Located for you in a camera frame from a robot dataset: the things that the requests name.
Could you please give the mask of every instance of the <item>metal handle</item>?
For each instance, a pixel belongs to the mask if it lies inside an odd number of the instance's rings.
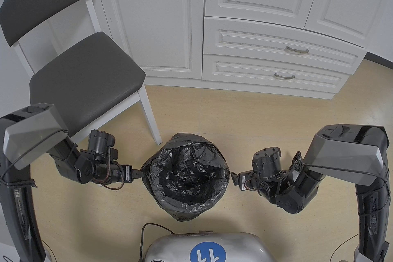
[[[299,49],[293,49],[289,46],[286,47],[288,50],[294,51],[295,53],[309,53],[310,51],[308,49],[306,50],[299,50]]]
[[[281,75],[278,75],[277,73],[274,73],[274,76],[275,76],[276,78],[285,78],[285,79],[287,79],[287,80],[290,80],[290,79],[292,79],[292,78],[295,78],[294,75],[292,75],[291,77],[282,77]]]

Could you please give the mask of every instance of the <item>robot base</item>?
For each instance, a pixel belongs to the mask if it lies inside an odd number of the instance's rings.
[[[145,262],[277,262],[255,235],[248,233],[173,234],[154,241]]]

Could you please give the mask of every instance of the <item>barcode label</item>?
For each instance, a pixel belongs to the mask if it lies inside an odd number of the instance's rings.
[[[130,166],[125,167],[125,181],[130,181]]]
[[[242,191],[246,190],[244,183],[246,182],[246,176],[242,176]]]

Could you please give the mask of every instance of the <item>drawer front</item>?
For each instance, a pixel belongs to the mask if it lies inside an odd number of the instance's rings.
[[[275,60],[353,74],[366,50],[282,25],[205,17],[204,54]]]
[[[305,65],[205,54],[202,79],[337,93],[349,75]]]

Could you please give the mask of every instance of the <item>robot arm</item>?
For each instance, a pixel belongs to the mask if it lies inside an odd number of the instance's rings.
[[[87,150],[77,150],[65,123],[50,104],[28,106],[0,118],[0,202],[21,262],[43,262],[45,251],[35,218],[30,164],[45,152],[55,160],[59,173],[81,184],[102,184],[118,190],[141,178],[131,165],[116,162],[115,138],[92,130]],[[121,182],[118,188],[107,185]]]
[[[294,157],[289,171],[281,170],[277,147],[254,154],[253,170],[232,173],[242,191],[258,191],[288,213],[299,213],[316,196],[325,176],[355,183],[359,209],[359,246],[355,262],[380,262],[389,244],[385,241],[390,205],[389,168],[385,129],[379,126],[325,126],[314,136],[302,160]]]

